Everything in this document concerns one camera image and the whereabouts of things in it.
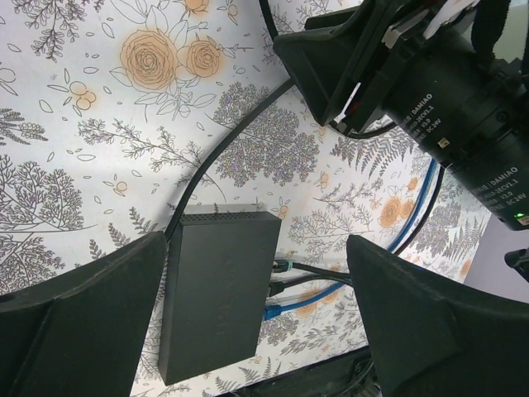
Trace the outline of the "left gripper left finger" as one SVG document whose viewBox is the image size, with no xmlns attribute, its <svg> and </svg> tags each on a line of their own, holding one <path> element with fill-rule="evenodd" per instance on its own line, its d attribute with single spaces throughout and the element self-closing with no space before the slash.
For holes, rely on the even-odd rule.
<svg viewBox="0 0 529 397">
<path fill-rule="evenodd" d="M 151 232 L 1 297 L 3 396 L 128 396 L 164 269 Z"/>
</svg>

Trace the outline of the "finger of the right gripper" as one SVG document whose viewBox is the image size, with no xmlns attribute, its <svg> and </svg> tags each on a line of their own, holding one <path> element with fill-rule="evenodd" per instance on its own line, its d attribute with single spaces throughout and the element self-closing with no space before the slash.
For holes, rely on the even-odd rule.
<svg viewBox="0 0 529 397">
<path fill-rule="evenodd" d="M 350 61 L 360 38 L 362 7 L 307 19 L 305 29 L 274 38 L 274 52 L 318 124 L 331 123 L 357 85 Z"/>
</svg>

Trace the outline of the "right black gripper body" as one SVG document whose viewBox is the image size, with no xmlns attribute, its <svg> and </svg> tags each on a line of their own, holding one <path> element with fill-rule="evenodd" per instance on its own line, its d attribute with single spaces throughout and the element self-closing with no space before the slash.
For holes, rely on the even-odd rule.
<svg viewBox="0 0 529 397">
<path fill-rule="evenodd" d="M 344 136 L 365 137 L 388 116 L 492 215 L 513 231 L 528 227 L 528 61 L 493 48 L 506 1 L 480 1 L 428 41 L 422 22 L 388 49 L 387 29 L 420 6 L 441 1 L 365 1 L 350 76 L 357 83 L 341 119 Z"/>
</svg>

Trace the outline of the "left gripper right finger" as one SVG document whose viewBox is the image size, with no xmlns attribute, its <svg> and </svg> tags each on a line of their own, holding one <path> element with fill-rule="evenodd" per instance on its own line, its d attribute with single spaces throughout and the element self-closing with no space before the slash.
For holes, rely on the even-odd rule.
<svg viewBox="0 0 529 397">
<path fill-rule="evenodd" d="M 526 396 L 528 305 L 472 289 L 356 235 L 355 297 L 385 396 Z"/>
</svg>

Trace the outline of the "black network switch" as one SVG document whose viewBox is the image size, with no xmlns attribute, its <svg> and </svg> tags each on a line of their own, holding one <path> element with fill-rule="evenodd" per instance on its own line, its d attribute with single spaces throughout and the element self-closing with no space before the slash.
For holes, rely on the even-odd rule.
<svg viewBox="0 0 529 397">
<path fill-rule="evenodd" d="M 280 228 L 268 212 L 180 218 L 169 240 L 158 358 L 166 385 L 255 354 Z"/>
</svg>

